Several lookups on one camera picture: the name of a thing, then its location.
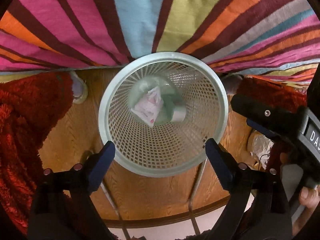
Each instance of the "metal rod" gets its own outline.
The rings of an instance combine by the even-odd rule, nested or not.
[[[114,200],[113,200],[113,198],[112,198],[112,196],[111,196],[111,193],[110,193],[110,191],[109,191],[109,189],[108,189],[107,183],[105,182],[104,179],[103,179],[103,181],[101,182],[100,186],[101,186],[101,188],[102,188],[102,190],[103,190],[103,193],[106,195],[107,199],[109,200],[112,208],[114,209],[116,215],[118,216],[118,219],[120,220],[120,222],[121,222],[121,224],[122,224],[122,231],[123,231],[123,233],[124,233],[125,239],[126,239],[126,240],[131,240],[131,237],[130,237],[130,235],[129,235],[129,233],[128,233],[128,230],[127,230],[127,228],[125,227],[125,223],[124,223],[124,221],[123,221],[123,219],[122,219],[122,217],[121,217],[121,215],[120,215],[119,209],[118,209],[116,203],[114,202]]]
[[[199,185],[200,185],[200,182],[202,179],[202,175],[204,173],[204,168],[205,168],[205,165],[207,164],[207,160],[208,159],[206,159],[204,162],[201,163],[201,166],[199,168],[199,171],[198,171],[196,179],[195,179],[195,183],[194,183],[192,190],[191,190],[190,198],[188,200],[189,214],[190,214],[191,222],[193,225],[193,229],[195,230],[195,233],[197,236],[199,236],[201,233],[200,233],[198,224],[196,222],[196,218],[194,217],[193,212],[192,212],[192,204],[193,204],[193,198],[195,197],[196,192],[199,188]]]

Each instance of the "striped fabric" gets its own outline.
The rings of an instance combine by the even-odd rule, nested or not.
[[[320,22],[307,0],[14,0],[0,21],[6,72],[112,67],[160,51],[302,88],[320,62]]]

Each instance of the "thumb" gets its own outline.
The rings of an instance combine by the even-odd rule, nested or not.
[[[303,187],[300,191],[299,201],[301,205],[309,209],[315,209],[319,203],[318,189]]]

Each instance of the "wooden floor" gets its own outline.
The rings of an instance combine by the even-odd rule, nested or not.
[[[101,97],[119,69],[82,70],[77,74],[86,81],[88,99],[73,105],[51,131],[40,150],[43,167],[53,171],[69,170],[78,163],[86,150],[99,152],[102,142],[98,131],[98,109]],[[245,118],[229,110],[228,126],[221,144],[240,161],[248,157],[246,143],[251,128]],[[183,174],[167,178],[147,178],[134,174],[113,162],[106,181],[124,220],[161,218],[188,211],[188,197],[197,167]],[[214,203],[228,195],[222,190],[209,163],[194,198],[194,209]],[[101,189],[92,194],[100,216],[117,220],[115,212]]]

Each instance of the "screw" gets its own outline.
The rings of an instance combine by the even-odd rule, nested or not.
[[[277,174],[277,171],[276,171],[275,169],[270,169],[270,173],[271,173],[272,175],[276,175],[276,174]]]
[[[52,170],[50,168],[47,168],[43,171],[44,175],[49,175],[52,172]]]
[[[247,164],[245,164],[245,163],[239,163],[238,164],[238,167],[241,169],[241,170],[246,170],[247,169]]]
[[[270,110],[264,111],[264,115],[265,115],[265,116],[270,116],[270,114],[271,114]]]
[[[77,163],[77,164],[75,164],[75,165],[73,166],[73,169],[74,169],[75,171],[79,171],[79,170],[82,169],[82,167],[83,167],[83,165],[82,165],[81,163]]]

